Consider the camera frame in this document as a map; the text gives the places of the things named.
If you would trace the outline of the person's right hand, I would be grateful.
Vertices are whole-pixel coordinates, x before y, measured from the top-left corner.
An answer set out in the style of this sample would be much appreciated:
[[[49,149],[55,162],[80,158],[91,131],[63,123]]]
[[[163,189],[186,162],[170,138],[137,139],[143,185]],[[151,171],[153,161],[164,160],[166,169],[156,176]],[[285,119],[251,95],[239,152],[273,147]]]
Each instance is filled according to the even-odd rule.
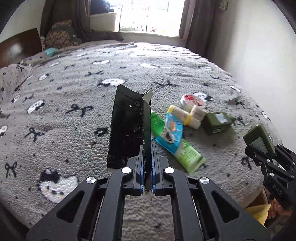
[[[271,202],[271,206],[268,210],[268,217],[267,219],[275,218],[277,214],[291,216],[293,213],[292,210],[285,210],[280,203],[274,198]]]

